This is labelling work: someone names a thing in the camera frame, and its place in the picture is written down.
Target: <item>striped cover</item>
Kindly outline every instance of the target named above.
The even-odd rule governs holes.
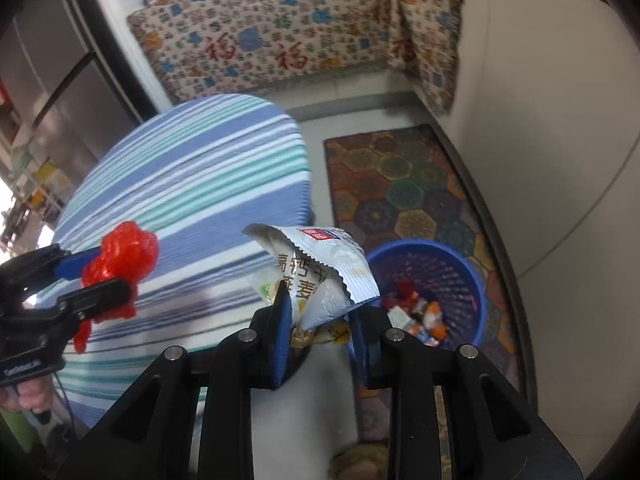
[[[271,257],[241,230],[306,224],[309,192],[297,124],[260,98],[187,102],[121,140],[73,196],[53,241],[81,251],[135,220],[156,233],[160,257],[135,318],[94,325],[83,355],[67,346],[59,375],[74,413],[94,425],[167,346],[206,348],[246,326],[263,306],[247,277]],[[38,306],[75,288],[58,282]]]

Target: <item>red crumpled plastic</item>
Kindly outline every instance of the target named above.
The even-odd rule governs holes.
[[[129,283],[131,295],[128,303],[103,312],[93,319],[94,323],[136,315],[134,303],[138,296],[138,283],[156,266],[158,252],[156,235],[143,231],[135,222],[123,222],[105,235],[100,244],[100,255],[82,270],[82,286],[122,278]],[[76,352],[84,353],[90,335],[91,320],[81,321],[74,336]]]

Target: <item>basket rim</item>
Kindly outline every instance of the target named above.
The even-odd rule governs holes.
[[[482,341],[482,335],[484,334],[484,326],[486,324],[486,298],[484,296],[484,286],[482,285],[480,278],[478,278],[478,274],[476,273],[476,270],[471,266],[471,264],[466,260],[466,258],[462,256],[462,254],[460,254],[457,251],[454,251],[453,249],[451,249],[446,245],[443,245],[438,242],[434,242],[432,240],[425,240],[424,238],[402,238],[401,240],[393,240],[392,242],[388,242],[384,245],[381,245],[380,247],[376,247],[375,249],[373,249],[369,254],[366,255],[367,263],[371,264],[373,260],[375,260],[381,254],[386,253],[390,249],[395,249],[395,248],[404,247],[404,246],[416,246],[416,245],[435,247],[441,251],[446,252],[449,256],[454,257],[461,264],[463,264],[465,269],[469,272],[469,275],[471,275],[472,279],[476,284],[476,289],[478,290],[478,296],[480,298],[480,304],[478,305],[478,311],[479,311],[478,326],[476,327],[474,338],[471,341],[471,344],[474,346],[478,346]]]

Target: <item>hand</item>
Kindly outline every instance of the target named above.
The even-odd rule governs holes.
[[[51,376],[38,377],[18,384],[18,396],[0,388],[0,407],[10,411],[33,410],[42,413],[51,409],[53,403],[53,380]]]

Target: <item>hexagon tile pattern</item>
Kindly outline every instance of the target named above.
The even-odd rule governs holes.
[[[365,252],[398,238],[445,244],[484,284],[487,325],[481,349],[514,386],[522,369],[513,315],[476,209],[433,129],[337,137],[325,142],[336,225]]]

